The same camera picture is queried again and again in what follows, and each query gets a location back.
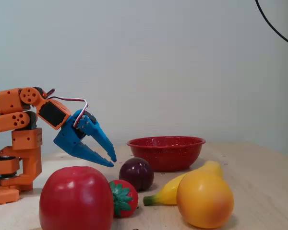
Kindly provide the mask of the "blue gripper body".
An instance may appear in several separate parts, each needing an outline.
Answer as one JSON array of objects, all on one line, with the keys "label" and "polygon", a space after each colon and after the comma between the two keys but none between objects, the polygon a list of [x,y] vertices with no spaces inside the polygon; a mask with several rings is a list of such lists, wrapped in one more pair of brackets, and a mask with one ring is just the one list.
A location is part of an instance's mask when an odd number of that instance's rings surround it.
[{"label": "blue gripper body", "polygon": [[62,125],[60,132],[57,134],[53,142],[60,147],[63,151],[73,156],[73,148],[76,144],[82,142],[86,135],[81,132],[78,127],[74,127],[73,124],[80,114],[81,110],[76,111],[71,115],[66,122]]}]

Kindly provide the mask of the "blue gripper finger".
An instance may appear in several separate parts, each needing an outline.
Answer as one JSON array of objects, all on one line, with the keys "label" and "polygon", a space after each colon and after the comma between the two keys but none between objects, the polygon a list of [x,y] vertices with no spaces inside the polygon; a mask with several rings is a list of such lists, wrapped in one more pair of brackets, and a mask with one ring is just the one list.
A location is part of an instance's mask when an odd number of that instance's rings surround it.
[{"label": "blue gripper finger", "polygon": [[114,146],[108,139],[100,124],[92,114],[84,114],[80,119],[78,129],[86,136],[91,136],[108,154],[113,162],[117,161]]},{"label": "blue gripper finger", "polygon": [[113,163],[101,157],[97,152],[91,150],[87,145],[83,144],[82,142],[74,146],[73,156],[106,167],[114,167]]}]

